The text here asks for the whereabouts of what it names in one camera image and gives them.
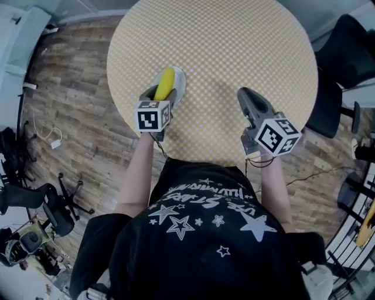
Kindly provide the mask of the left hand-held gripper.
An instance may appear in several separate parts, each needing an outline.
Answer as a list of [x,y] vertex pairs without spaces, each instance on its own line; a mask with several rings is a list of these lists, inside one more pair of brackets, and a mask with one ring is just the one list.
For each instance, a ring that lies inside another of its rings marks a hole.
[[144,91],[135,105],[135,125],[139,132],[151,133],[157,141],[163,141],[165,128],[172,116],[171,108],[176,103],[178,91],[173,88],[166,100],[154,101],[158,86],[152,86]]

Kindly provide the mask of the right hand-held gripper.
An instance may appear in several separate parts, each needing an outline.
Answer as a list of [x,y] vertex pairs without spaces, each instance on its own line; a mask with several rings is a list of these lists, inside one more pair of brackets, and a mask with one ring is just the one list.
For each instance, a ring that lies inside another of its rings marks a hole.
[[250,155],[261,146],[273,157],[288,154],[300,140],[302,133],[285,117],[282,112],[275,113],[271,103],[256,91],[242,87],[237,92],[241,111],[248,117],[248,101],[261,113],[249,117],[241,141],[246,155]]

